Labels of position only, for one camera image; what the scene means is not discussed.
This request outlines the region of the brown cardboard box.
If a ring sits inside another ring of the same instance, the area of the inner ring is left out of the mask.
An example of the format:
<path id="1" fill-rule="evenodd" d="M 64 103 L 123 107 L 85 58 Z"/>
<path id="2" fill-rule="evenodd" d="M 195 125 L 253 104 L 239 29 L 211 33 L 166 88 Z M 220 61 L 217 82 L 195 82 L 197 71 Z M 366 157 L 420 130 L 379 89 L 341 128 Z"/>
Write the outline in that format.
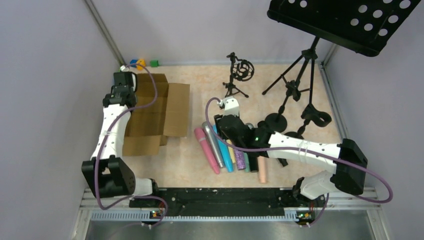
<path id="1" fill-rule="evenodd" d="M 123 156 L 152 156 L 169 137 L 188 134 L 190 85 L 169 83 L 163 73 L 138 73 L 137 109 L 128 121 Z"/>

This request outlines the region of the silver grey microphone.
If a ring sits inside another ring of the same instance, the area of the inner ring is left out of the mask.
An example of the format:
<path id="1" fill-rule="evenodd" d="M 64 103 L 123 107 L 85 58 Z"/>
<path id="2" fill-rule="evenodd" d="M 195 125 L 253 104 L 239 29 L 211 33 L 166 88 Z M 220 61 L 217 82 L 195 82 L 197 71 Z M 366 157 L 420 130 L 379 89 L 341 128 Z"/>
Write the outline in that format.
<path id="1" fill-rule="evenodd" d="M 202 123 L 202 129 L 206 135 L 206 138 L 209 142 L 209 145 L 211 147 L 212 153 L 216 159 L 218 166 L 223 169 L 225 167 L 225 164 L 217 140 L 213 134 L 213 129 L 208 126 L 206 121 Z"/>

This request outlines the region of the black round-base stand with clip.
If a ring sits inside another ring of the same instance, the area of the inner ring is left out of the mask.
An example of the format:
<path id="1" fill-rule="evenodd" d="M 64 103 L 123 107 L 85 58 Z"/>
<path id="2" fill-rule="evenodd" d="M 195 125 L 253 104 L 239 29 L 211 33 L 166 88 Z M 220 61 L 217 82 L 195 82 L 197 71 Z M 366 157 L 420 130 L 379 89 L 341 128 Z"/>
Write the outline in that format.
<path id="1" fill-rule="evenodd" d="M 287 120 L 283 116 L 283 113 L 286 109 L 286 104 L 289 98 L 292 98 L 294 101 L 298 102 L 301 98 L 301 91 L 299 90 L 300 81 L 291 80 L 285 84 L 286 93 L 285 99 L 281 106 L 279 107 L 277 113 L 270 113 L 264 119 L 265 124 L 275 132 L 283 132 L 287 128 Z"/>

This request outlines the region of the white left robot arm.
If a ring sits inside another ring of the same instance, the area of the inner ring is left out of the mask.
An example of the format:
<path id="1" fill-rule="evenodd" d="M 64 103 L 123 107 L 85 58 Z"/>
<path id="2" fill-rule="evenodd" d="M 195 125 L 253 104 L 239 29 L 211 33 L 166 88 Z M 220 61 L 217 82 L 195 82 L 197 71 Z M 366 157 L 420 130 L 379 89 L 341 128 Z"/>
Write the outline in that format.
<path id="1" fill-rule="evenodd" d="M 137 104 L 137 75 L 130 71 L 113 74 L 114 84 L 102 100 L 103 122 L 91 159 L 81 166 L 93 195 L 98 198 L 148 196 L 155 191 L 151 178 L 137 178 L 123 157 L 127 124 Z"/>

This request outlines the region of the beige pink microphone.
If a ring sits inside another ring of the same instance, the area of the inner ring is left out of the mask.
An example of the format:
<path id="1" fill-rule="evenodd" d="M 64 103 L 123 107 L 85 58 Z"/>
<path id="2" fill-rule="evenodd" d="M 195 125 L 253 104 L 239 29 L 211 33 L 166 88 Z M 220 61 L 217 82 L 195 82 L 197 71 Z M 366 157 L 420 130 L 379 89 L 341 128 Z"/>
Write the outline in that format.
<path id="1" fill-rule="evenodd" d="M 258 163 L 258 180 L 261 184 L 268 182 L 267 160 L 263 156 L 257 158 Z"/>

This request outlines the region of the purple glitter microphone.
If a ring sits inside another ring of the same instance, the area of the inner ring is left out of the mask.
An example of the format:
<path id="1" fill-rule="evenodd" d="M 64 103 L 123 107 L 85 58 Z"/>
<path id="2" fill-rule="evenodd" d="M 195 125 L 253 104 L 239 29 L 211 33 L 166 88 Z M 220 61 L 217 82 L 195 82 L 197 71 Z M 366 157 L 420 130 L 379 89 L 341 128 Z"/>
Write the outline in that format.
<path id="1" fill-rule="evenodd" d="M 234 149 L 235 162 L 238 170 L 244 170 L 246 168 L 244 153 L 238 149 Z"/>

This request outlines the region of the black microphone silver grille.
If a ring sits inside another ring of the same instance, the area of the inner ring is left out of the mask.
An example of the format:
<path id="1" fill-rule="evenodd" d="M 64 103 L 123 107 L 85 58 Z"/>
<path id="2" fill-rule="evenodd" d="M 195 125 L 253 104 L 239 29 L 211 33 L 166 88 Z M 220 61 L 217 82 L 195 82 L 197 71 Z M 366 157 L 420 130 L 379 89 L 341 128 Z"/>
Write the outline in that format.
<path id="1" fill-rule="evenodd" d="M 249 128 L 249 134 L 248 134 L 248 139 L 247 139 L 247 147 L 249 149 L 251 149 L 251 145 L 252 145 L 252 139 L 253 139 L 253 124 L 252 123 L 246 123 L 245 124 L 248 128 Z M 251 173 L 257 173 L 259 171 L 259 165 L 258 165 L 258 159 L 254 156 L 251 155 L 251 152 L 245 152 L 246 153 L 246 157 L 245 159 L 248 160 L 248 164 L 249 164 L 249 171 Z"/>

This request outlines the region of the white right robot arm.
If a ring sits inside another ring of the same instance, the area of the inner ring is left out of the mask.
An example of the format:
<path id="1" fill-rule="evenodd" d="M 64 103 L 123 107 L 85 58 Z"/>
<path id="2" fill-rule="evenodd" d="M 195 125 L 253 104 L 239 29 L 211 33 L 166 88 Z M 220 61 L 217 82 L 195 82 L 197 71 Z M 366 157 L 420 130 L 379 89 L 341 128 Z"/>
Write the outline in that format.
<path id="1" fill-rule="evenodd" d="M 301 177 L 293 186 L 293 195 L 314 200 L 341 191 L 359 196 L 364 192 L 368 160 L 351 139 L 342 143 L 317 143 L 273 131 L 267 126 L 248 127 L 238 116 L 216 115 L 218 133 L 229 139 L 238 149 L 252 157 L 289 159 L 317 166 L 322 172 Z"/>

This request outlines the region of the black round-base stand with holder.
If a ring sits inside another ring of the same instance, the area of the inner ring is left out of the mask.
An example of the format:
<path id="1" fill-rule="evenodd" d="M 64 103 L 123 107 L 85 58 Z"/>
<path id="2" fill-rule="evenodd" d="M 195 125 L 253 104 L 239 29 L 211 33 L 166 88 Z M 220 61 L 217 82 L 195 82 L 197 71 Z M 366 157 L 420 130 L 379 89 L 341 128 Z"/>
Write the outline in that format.
<path id="1" fill-rule="evenodd" d="M 329 113 L 317 110 L 312 103 L 309 103 L 305 107 L 300 117 L 304 120 L 303 125 L 299 127 L 297 131 L 288 131 L 284 133 L 284 135 L 303 140 L 303 133 L 311 122 L 320 128 L 324 128 L 332 121 L 332 117 Z"/>

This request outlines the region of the mint green microphone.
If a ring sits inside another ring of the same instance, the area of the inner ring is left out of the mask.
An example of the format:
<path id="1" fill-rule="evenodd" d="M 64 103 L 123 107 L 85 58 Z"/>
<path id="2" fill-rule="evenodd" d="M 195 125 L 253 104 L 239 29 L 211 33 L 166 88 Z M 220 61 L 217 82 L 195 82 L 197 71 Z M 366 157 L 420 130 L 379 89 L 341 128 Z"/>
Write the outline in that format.
<path id="1" fill-rule="evenodd" d="M 249 162 L 249 156 L 248 156 L 248 154 L 246 152 L 243 152 L 243 158 L 244 158 L 244 164 L 245 164 L 244 171 L 246 173 L 249 173 L 251 171 L 250 170 L 250 162 Z"/>

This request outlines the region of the black shock mount tripod stand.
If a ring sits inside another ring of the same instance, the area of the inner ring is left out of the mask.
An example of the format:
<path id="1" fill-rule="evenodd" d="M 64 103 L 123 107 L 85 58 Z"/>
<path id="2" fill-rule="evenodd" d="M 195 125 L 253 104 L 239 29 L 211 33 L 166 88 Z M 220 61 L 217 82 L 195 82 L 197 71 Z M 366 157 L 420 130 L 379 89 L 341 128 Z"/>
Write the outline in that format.
<path id="1" fill-rule="evenodd" d="M 249 98 L 249 95 L 241 91 L 234 83 L 234 80 L 239 82 L 247 82 L 253 78 L 255 73 L 254 65 L 246 60 L 236 56 L 234 52 L 231 52 L 226 56 L 230 62 L 230 75 L 229 82 L 223 82 L 222 85 L 226 88 L 227 92 L 225 98 L 234 96 L 236 94 L 242 94 L 244 97 Z"/>

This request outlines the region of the cream yellow microphone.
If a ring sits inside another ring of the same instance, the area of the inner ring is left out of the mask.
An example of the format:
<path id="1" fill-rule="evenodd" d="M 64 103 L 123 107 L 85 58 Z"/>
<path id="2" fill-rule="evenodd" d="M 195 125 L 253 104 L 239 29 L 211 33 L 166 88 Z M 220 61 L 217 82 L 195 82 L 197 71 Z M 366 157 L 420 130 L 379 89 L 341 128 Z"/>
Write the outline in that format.
<path id="1" fill-rule="evenodd" d="M 227 144 L 232 145 L 232 142 L 231 142 L 230 139 L 226 139 L 225 141 L 226 141 Z M 234 165 L 234 164 L 236 164 L 236 155 L 235 155 L 234 149 L 232 147 L 230 147 L 229 145 L 227 146 L 228 153 L 229 153 L 231 162 Z"/>

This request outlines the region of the teal blue microphone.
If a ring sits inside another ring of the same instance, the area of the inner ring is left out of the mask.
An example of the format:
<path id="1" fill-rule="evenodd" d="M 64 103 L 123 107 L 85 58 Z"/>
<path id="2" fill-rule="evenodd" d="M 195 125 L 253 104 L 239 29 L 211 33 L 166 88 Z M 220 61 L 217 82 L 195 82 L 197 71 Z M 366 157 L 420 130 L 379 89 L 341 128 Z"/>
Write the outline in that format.
<path id="1" fill-rule="evenodd" d="M 224 168 L 229 173 L 234 172 L 234 167 L 233 167 L 233 163 L 231 161 L 230 155 L 229 155 L 228 147 L 222 141 L 218 140 L 215 135 L 214 135 L 214 137 L 216 139 L 216 142 L 219 146 L 219 149 L 220 149 L 220 152 L 221 152 L 221 155 L 222 155 L 222 158 L 223 158 L 223 162 L 224 162 L 224 165 L 225 165 Z"/>

